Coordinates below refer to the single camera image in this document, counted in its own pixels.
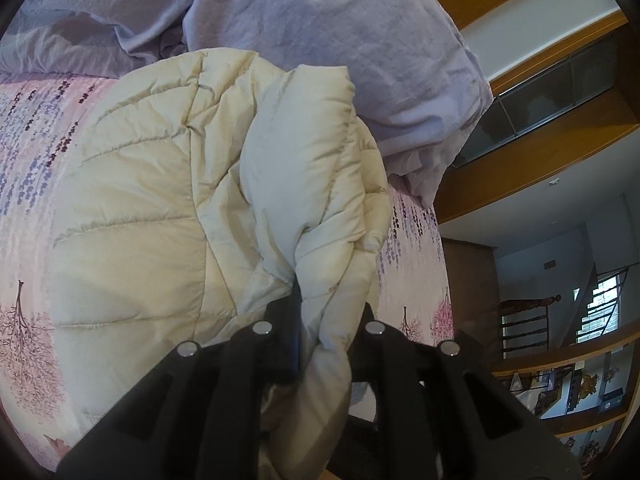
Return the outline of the lavender crumpled duvet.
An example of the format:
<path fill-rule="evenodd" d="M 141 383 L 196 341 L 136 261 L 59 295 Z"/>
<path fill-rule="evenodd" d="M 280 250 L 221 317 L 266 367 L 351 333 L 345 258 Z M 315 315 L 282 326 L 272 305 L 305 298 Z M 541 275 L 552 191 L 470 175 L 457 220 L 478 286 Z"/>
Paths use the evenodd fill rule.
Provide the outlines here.
<path fill-rule="evenodd" d="M 1 37 L 1 68 L 117 78 L 220 47 L 282 70 L 346 67 L 386 170 L 425 205 L 492 101 L 437 0 L 23 0 Z"/>

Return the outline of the pink floral bed sheet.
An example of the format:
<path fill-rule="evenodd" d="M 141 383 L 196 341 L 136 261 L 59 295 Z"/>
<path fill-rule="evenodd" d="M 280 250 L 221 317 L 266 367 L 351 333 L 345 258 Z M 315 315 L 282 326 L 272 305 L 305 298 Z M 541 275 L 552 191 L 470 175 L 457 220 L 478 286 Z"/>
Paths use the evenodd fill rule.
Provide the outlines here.
<path fill-rule="evenodd" d="M 56 358 L 49 270 L 53 205 L 68 155 L 106 78 L 1 77 L 1 413 L 28 457 L 55 470 L 80 439 Z M 390 180 L 393 220 L 378 256 L 378 318 L 434 346 L 454 334 L 436 214 Z"/>

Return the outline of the cream quilted down jacket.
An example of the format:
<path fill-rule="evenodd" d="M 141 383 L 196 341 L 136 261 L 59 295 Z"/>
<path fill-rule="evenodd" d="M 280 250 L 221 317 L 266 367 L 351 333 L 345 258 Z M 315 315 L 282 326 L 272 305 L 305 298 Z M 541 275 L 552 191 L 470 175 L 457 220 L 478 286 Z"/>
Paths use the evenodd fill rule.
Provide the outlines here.
<path fill-rule="evenodd" d="M 56 192 L 50 315 L 88 431 L 176 344 L 216 344 L 302 291 L 302 369 L 264 404 L 266 478 L 314 479 L 347 416 L 347 351 L 392 206 L 343 66 L 228 48 L 123 76 Z"/>

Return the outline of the wooden glass cabinet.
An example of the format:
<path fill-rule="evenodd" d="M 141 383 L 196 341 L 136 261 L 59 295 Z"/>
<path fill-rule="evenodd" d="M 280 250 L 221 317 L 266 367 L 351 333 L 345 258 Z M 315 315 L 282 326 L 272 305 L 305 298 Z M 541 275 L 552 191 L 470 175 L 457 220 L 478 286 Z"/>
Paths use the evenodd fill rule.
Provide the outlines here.
<path fill-rule="evenodd" d="M 603 151 L 639 123 L 639 0 L 438 0 L 494 102 L 446 173 L 440 222 Z"/>

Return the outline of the wooden display shelf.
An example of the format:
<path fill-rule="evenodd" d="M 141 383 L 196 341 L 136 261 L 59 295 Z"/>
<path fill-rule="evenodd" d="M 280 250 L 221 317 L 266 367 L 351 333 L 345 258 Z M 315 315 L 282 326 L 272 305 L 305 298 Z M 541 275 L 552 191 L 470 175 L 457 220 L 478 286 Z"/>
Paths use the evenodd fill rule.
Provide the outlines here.
<path fill-rule="evenodd" d="M 570 455 L 584 479 L 605 469 L 639 408 L 639 322 L 598 338 L 506 359 L 494 375 L 512 388 Z"/>

